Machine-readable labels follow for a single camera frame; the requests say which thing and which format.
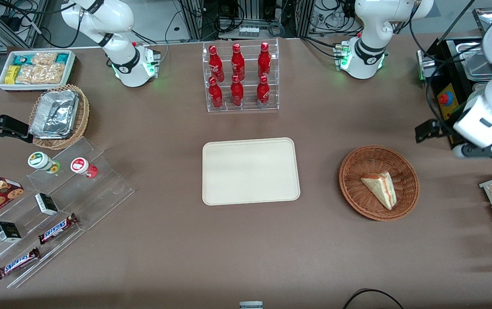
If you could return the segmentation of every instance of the small black box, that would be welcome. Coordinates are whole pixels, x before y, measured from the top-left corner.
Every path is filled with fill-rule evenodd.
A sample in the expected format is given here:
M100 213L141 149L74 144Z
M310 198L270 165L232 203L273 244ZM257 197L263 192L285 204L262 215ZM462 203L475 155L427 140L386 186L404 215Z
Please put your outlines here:
M5 242L18 242L21 235L15 223L0 221L0 240Z
M42 213L45 213L46 215L57 215L59 210L51 196L40 192L34 197L36 198L36 203L38 204L38 207L40 207Z

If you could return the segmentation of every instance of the clear acrylic shelf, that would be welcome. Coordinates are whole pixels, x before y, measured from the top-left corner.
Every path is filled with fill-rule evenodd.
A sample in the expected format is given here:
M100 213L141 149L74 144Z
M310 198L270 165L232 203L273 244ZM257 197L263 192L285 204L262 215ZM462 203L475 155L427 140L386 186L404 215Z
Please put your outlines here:
M242 81L244 86L244 104L241 107L236 107L232 103L232 94L230 92L230 86L232 85L232 66L230 60L232 59L232 44L234 41L221 41L213 43L204 43L202 46L202 66L204 70L204 88L206 88L206 102L208 112L263 112L272 111L275 112L280 107L279 100L279 47L277 39L266 40L245 40L238 41L240 43L240 50L244 55L246 64L246 79ZM269 53L271 54L271 72L268 77L268 85L270 87L269 103L266 108L259 108L257 106L257 86L259 84L259 76L257 74L257 58L261 51L261 43L269 43ZM225 80L219 83L223 92L223 108L214 109L210 101L210 93L208 88L210 84L208 79L211 76L210 71L210 53L207 49L210 45L217 47L217 53L223 61L223 72L225 74Z
M61 164L59 172L48 174L36 170L20 181L25 193L17 202L0 210L0 221L15 223L22 239L12 244L0 241L0 267L28 254L34 247L38 247L42 258L14 270L0 280L0 284L5 284L8 288L19 287L132 195L134 190L101 154L99 148L83 137L54 157ZM70 170L71 161L77 157L84 157L97 166L99 172L95 178L85 178ZM57 215L50 216L40 212L34 198L38 192L51 195L59 209ZM55 239L40 245L38 235L42 235L71 213L75 213L79 222L71 225Z

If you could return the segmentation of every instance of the snickers bar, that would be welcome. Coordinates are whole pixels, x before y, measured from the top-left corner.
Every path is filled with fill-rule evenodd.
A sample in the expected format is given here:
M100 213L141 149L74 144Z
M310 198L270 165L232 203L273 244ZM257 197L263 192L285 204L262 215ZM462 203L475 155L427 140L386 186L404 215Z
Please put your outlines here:
M0 279L9 275L10 272L16 270L17 268L27 264L30 261L40 259L40 251L38 248L32 249L32 251L28 252L28 254L23 255L22 257L16 259L11 264L6 265L6 267L0 268Z
M76 218L76 215L74 213L72 213L71 215L66 217L65 220L58 223L58 225L56 225L55 227L52 227L47 232L38 236L38 239L40 239L40 244L41 245L45 244L50 239L52 239L53 237L56 237L57 235L59 235L59 233L66 230L68 227L70 227L71 225L73 225L76 222L78 222L78 219Z

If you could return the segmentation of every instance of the yellow snack box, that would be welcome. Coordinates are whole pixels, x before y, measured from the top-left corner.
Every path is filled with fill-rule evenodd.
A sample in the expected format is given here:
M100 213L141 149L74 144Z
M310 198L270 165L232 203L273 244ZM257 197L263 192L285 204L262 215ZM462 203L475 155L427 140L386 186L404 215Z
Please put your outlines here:
M10 65L7 68L6 77L4 79L5 84L15 84L15 78L19 74L21 67L19 65Z

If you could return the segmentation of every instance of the aluminum foil container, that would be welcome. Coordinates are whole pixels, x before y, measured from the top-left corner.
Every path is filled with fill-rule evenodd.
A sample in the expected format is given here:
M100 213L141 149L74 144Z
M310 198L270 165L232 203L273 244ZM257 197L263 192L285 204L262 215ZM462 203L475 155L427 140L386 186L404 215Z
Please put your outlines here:
M42 95L29 133L39 139L68 139L76 121L80 96L72 90Z

